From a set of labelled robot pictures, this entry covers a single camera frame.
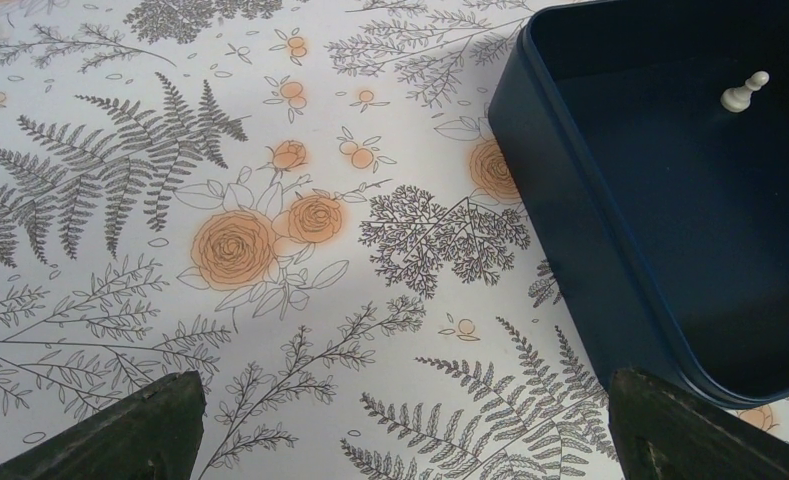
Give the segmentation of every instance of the orange rose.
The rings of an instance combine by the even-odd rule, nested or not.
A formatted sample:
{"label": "orange rose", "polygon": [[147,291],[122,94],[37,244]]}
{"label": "orange rose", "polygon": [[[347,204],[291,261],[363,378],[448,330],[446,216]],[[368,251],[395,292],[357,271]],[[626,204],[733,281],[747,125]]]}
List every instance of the orange rose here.
{"label": "orange rose", "polygon": [[521,200],[497,140],[477,145],[471,153],[470,170],[474,183],[498,202],[514,203]]}
{"label": "orange rose", "polygon": [[273,152],[273,166],[279,170],[290,170],[306,162],[306,147],[294,140],[282,142]]}
{"label": "orange rose", "polygon": [[738,413],[738,417],[765,432],[775,426],[774,413],[768,405],[763,405],[752,410],[742,410]]}
{"label": "orange rose", "polygon": [[194,237],[191,258],[215,290],[235,290],[264,278],[274,263],[271,221],[259,212],[211,217]]}
{"label": "orange rose", "polygon": [[323,195],[301,198],[273,220],[273,229],[298,242],[320,243],[341,230],[341,204]]}

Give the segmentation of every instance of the table surface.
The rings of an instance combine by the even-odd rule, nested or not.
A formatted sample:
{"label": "table surface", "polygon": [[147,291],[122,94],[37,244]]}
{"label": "table surface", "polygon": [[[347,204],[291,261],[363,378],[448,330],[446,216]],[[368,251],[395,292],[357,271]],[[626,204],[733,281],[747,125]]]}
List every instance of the table surface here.
{"label": "table surface", "polygon": [[197,369],[194,478],[620,479],[485,118],[548,4],[0,0],[0,463]]}

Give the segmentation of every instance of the black object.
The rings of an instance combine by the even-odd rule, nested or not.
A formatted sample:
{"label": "black object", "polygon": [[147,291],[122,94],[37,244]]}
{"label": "black object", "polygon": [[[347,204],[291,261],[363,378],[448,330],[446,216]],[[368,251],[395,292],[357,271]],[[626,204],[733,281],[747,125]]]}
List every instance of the black object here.
{"label": "black object", "polygon": [[638,370],[609,390],[626,480],[788,480],[789,444]]}
{"label": "black object", "polygon": [[725,408],[789,396],[789,0],[543,10],[488,118],[604,386],[638,366]]}
{"label": "black object", "polygon": [[199,373],[167,375],[0,465],[0,480],[188,480],[205,405]]}

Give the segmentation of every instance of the pawn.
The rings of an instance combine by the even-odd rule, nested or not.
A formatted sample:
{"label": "pawn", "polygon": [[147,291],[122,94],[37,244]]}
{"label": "pawn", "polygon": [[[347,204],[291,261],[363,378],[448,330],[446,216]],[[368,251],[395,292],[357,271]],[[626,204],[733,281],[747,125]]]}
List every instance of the pawn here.
{"label": "pawn", "polygon": [[753,95],[753,92],[758,92],[770,79],[768,72],[754,73],[744,82],[744,86],[728,88],[724,91],[724,94],[721,95],[721,105],[733,113],[747,110],[747,107],[750,106],[750,96]]}

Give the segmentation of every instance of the dark blue box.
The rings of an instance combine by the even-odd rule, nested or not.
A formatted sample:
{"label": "dark blue box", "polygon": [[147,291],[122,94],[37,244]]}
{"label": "dark blue box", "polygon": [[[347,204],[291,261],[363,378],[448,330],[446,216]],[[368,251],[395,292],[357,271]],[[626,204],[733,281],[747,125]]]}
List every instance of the dark blue box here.
{"label": "dark blue box", "polygon": [[789,396],[789,0],[543,10],[488,118],[601,383]]}

